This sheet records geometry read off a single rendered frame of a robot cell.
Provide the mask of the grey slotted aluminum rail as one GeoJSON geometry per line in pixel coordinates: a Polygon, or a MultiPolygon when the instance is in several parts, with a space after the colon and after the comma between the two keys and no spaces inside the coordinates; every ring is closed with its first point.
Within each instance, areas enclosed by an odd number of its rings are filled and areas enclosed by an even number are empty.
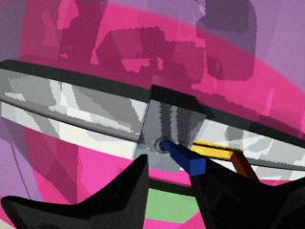
{"type": "Polygon", "coordinates": [[[183,169],[159,144],[168,138],[190,150],[195,140],[243,150],[258,179],[305,177],[305,140],[160,85],[145,89],[5,60],[0,61],[0,115],[96,152],[132,161],[148,154],[149,168],[156,171],[183,169]]]}

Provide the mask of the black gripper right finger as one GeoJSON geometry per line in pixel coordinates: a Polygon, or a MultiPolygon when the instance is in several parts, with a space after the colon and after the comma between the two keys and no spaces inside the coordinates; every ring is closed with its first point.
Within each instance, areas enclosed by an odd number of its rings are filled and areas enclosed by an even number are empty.
{"type": "Polygon", "coordinates": [[[206,173],[190,183],[206,229],[275,229],[305,205],[305,177],[268,186],[205,158],[206,173]]]}

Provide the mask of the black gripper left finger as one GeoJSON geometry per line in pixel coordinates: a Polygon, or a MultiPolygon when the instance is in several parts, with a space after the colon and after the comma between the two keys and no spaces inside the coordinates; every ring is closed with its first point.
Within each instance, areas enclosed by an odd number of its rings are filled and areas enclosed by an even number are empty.
{"type": "Polygon", "coordinates": [[[76,205],[5,196],[1,207],[16,229],[144,229],[148,154],[141,154],[102,190],[76,205]]]}

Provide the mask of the blue pin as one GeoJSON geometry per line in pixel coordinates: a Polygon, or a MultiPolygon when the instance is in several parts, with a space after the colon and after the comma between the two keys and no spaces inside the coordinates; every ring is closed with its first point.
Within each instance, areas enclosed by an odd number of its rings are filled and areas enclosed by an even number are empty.
{"type": "Polygon", "coordinates": [[[182,144],[175,144],[168,138],[159,141],[165,149],[171,153],[171,158],[175,163],[184,169],[190,176],[199,176],[205,172],[206,158],[195,153],[194,150],[187,149],[182,144]]]}

